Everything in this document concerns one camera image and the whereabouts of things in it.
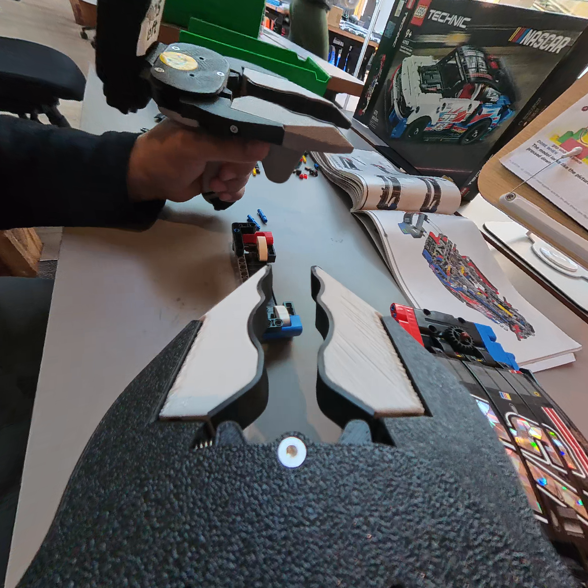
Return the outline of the wooden post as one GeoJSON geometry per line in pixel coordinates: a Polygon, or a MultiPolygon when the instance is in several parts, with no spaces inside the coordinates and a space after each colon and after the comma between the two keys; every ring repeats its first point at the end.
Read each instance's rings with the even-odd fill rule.
{"type": "Polygon", "coordinates": [[[36,277],[42,247],[34,228],[1,231],[1,277],[36,277]]]}

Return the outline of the green storage bin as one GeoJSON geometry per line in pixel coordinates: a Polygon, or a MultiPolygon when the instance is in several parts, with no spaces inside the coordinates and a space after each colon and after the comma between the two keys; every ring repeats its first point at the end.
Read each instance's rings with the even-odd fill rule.
{"type": "Polygon", "coordinates": [[[164,22],[181,42],[260,66],[323,97],[330,76],[312,58],[259,39],[265,1],[166,1],[164,22]]]}

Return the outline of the grey desk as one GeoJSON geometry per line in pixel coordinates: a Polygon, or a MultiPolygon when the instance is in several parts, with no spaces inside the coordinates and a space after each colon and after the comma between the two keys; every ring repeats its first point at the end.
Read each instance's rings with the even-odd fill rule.
{"type": "Polygon", "coordinates": [[[224,213],[61,243],[6,587],[574,587],[476,402],[390,317],[424,416],[339,441],[315,396],[311,267],[389,315],[399,286],[324,180],[254,180],[224,213]],[[276,233],[273,285],[303,335],[266,352],[264,411],[229,443],[163,420],[196,322],[238,286],[231,222],[276,233]]]}

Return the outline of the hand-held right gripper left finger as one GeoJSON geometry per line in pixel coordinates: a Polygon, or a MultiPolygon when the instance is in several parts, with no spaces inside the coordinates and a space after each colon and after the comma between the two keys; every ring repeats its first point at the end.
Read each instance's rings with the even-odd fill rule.
{"type": "Polygon", "coordinates": [[[272,286],[272,268],[264,266],[201,316],[161,420],[212,422],[260,384],[272,286]]]}

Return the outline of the white stand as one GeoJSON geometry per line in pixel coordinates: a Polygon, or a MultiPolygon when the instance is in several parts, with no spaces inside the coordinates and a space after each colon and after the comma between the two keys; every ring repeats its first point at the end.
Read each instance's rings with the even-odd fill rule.
{"type": "Polygon", "coordinates": [[[483,223],[492,245],[587,322],[587,239],[516,192],[499,198],[501,220],[483,223]]]}

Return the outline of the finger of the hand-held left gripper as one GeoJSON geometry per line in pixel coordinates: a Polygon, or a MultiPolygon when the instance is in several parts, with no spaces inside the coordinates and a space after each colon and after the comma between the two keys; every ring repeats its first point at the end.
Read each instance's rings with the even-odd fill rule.
{"type": "Polygon", "coordinates": [[[349,119],[316,95],[232,96],[229,118],[243,143],[238,158],[225,156],[237,178],[255,156],[268,166],[271,181],[283,183],[306,151],[348,155],[354,149],[346,135],[349,119]]]}
{"type": "Polygon", "coordinates": [[[335,103],[283,77],[252,68],[242,68],[240,80],[240,98],[261,99],[338,128],[351,127],[351,121],[335,103]]]}

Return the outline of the red black toy race car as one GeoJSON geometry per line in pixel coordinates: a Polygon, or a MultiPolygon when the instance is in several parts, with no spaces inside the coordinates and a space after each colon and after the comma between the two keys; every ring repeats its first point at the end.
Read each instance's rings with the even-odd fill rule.
{"type": "Polygon", "coordinates": [[[491,327],[393,303],[390,314],[467,388],[504,447],[533,515],[587,587],[587,439],[491,327]]]}

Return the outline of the black office chair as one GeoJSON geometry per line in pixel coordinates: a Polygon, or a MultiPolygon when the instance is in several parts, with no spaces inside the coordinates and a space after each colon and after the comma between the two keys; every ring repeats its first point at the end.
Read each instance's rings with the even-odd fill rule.
{"type": "Polygon", "coordinates": [[[84,100],[86,78],[69,56],[28,40],[1,37],[1,113],[70,128],[60,101],[84,100]]]}

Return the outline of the person's left hand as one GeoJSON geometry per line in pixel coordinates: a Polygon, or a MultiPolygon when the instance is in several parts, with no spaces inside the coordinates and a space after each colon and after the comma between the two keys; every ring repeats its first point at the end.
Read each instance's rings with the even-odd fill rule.
{"type": "Polygon", "coordinates": [[[136,139],[128,163],[128,194],[134,202],[181,203],[212,191],[233,203],[242,198],[255,163],[269,149],[265,142],[220,138],[165,120],[136,139]]]}

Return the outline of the person's left forearm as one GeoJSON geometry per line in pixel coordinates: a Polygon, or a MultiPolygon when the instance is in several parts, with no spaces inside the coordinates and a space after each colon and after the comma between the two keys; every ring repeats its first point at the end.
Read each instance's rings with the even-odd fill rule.
{"type": "Polygon", "coordinates": [[[139,134],[82,130],[1,116],[1,229],[104,227],[145,230],[165,201],[128,193],[139,134]]]}

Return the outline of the small toy brick assembly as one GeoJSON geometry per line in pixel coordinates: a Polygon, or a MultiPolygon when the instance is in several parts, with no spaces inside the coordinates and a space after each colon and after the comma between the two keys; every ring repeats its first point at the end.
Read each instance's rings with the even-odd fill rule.
{"type": "MultiPolygon", "coordinates": [[[[232,251],[235,256],[235,270],[245,282],[253,274],[275,262],[276,252],[273,233],[256,231],[248,222],[231,225],[232,251]]],[[[285,341],[300,336],[303,326],[300,316],[290,301],[279,303],[274,292],[266,303],[267,327],[263,341],[285,341]]]]}

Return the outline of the person's black clothing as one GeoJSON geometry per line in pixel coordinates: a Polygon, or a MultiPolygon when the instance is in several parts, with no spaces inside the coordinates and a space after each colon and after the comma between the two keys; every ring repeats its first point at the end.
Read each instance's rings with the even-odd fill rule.
{"type": "Polygon", "coordinates": [[[1,587],[12,542],[53,279],[1,278],[1,587]]]}

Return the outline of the printed paper sheet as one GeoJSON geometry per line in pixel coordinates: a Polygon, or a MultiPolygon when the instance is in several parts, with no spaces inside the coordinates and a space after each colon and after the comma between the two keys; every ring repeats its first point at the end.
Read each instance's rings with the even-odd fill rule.
{"type": "Polygon", "coordinates": [[[540,194],[587,228],[587,96],[529,139],[517,156],[540,194]]]}

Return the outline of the open instruction booklet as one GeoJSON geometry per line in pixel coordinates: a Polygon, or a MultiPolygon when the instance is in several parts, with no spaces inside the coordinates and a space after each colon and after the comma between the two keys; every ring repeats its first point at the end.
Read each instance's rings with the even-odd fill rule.
{"type": "Polygon", "coordinates": [[[373,151],[310,155],[350,196],[351,213],[413,307],[491,328],[531,371],[576,360],[581,344],[519,294],[476,224],[456,215],[460,192],[451,180],[410,175],[373,151]]]}

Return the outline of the toy set box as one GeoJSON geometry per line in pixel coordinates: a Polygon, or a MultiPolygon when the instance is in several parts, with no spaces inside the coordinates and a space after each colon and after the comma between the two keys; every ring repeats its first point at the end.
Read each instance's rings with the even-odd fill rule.
{"type": "Polygon", "coordinates": [[[394,1],[355,118],[463,185],[587,62],[582,1],[394,1]]]}

